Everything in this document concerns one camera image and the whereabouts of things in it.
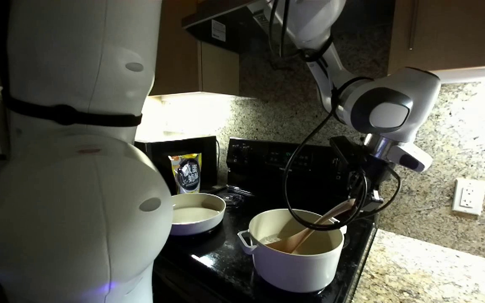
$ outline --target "wall outlet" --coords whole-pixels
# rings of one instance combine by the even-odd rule
[[[485,181],[457,178],[452,210],[480,215],[484,194]]]

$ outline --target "wooden spatula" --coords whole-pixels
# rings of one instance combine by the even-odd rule
[[[331,219],[336,215],[339,215],[341,213],[344,213],[345,211],[352,209],[353,205],[354,205],[354,199],[345,200],[344,202],[340,203],[339,205],[335,206],[333,209],[328,211],[326,214],[322,215],[322,217],[317,219],[317,221],[314,222],[314,224],[323,224],[327,222],[328,219]],[[305,228],[288,238],[285,238],[273,243],[269,243],[266,245],[272,249],[283,251],[285,253],[293,253],[306,239],[308,239],[308,237],[312,234],[312,232],[314,232],[313,229]]]

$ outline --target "snack bag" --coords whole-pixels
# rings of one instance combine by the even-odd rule
[[[200,192],[202,154],[169,156],[177,193]]]

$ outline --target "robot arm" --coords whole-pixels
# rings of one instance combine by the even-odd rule
[[[269,7],[281,22],[285,1],[289,6],[286,33],[298,48],[318,52],[329,44],[320,58],[307,63],[325,110],[368,134],[364,144],[368,154],[414,171],[426,170],[432,158],[412,142],[433,108],[439,77],[410,67],[377,80],[356,77],[343,67],[329,40],[330,27],[345,0],[272,1]]]

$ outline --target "granite countertop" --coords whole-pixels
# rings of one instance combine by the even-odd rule
[[[378,230],[352,303],[485,303],[485,258]]]

